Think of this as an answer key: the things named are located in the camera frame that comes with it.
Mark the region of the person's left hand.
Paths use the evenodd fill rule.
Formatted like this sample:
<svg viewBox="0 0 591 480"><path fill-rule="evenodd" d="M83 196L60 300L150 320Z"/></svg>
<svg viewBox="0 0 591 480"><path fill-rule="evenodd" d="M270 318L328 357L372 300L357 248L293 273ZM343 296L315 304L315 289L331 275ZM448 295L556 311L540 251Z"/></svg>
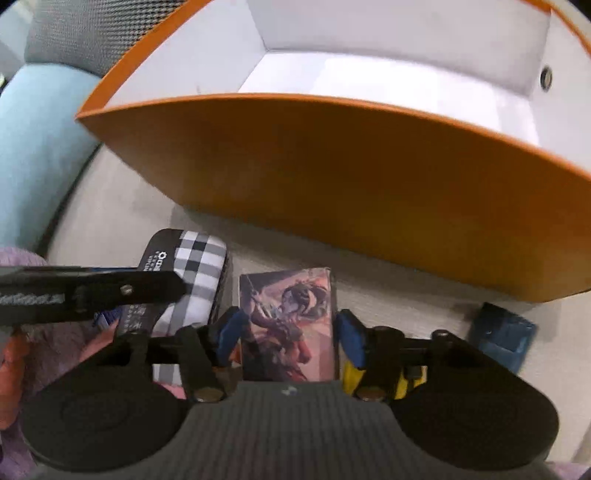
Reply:
<svg viewBox="0 0 591 480"><path fill-rule="evenodd" d="M0 369L0 427L9 428L18 415L26 357L30 352L27 336L22 331L13 334L2 354Z"/></svg>

